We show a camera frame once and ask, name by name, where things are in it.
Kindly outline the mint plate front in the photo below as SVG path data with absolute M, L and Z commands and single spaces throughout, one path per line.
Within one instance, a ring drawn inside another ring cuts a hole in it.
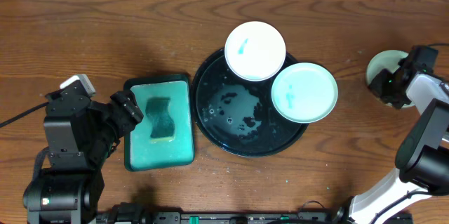
M 407 62 L 408 56 L 408 53 L 399 50 L 387 50 L 378 53 L 368 63 L 366 70 L 366 84 L 368 85 L 382 68 L 387 68 L 390 72 L 396 71 L 402 62 Z M 411 105 L 407 105 L 404 108 L 413 107 L 414 105 L 413 102 Z

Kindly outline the mint plate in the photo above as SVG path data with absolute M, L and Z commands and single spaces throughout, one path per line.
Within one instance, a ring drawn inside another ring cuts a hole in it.
M 387 50 L 378 53 L 368 63 L 366 70 L 366 84 L 368 85 L 382 68 L 387 68 L 390 72 L 396 71 L 402 62 L 407 62 L 408 56 L 408 53 L 399 50 Z M 411 105 L 407 105 L 404 108 L 413 107 L 414 105 L 413 102 Z
M 309 124 L 328 116 L 338 99 L 334 76 L 324 67 L 299 62 L 282 70 L 272 84 L 276 111 L 289 121 Z

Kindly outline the dark green scrub sponge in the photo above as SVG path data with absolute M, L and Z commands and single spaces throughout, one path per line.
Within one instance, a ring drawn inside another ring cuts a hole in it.
M 175 122 L 169 113 L 170 98 L 153 97 L 147 102 L 145 113 L 152 126 L 153 142 L 170 142 L 175 138 Z

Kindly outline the white plate with green smear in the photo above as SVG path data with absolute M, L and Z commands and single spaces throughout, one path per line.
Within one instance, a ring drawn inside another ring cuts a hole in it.
M 230 70 L 248 81 L 271 78 L 286 59 L 286 43 L 281 33 L 259 21 L 245 22 L 233 29 L 224 49 Z

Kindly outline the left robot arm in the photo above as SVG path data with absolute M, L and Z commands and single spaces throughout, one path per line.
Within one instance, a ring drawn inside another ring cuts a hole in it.
M 105 186 L 102 166 L 143 113 L 131 91 L 117 91 L 108 103 L 99 103 L 79 80 L 46 97 L 48 147 L 36 156 L 23 195 L 27 222 L 89 223 Z

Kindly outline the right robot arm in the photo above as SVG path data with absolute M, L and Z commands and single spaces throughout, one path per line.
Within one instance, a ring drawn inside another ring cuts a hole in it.
M 368 64 L 366 82 L 384 104 L 413 105 L 420 118 L 401 143 L 395 167 L 376 185 L 351 197 L 333 223 L 385 223 L 415 202 L 448 195 L 448 82 L 434 74 L 438 44 L 409 53 L 383 51 Z

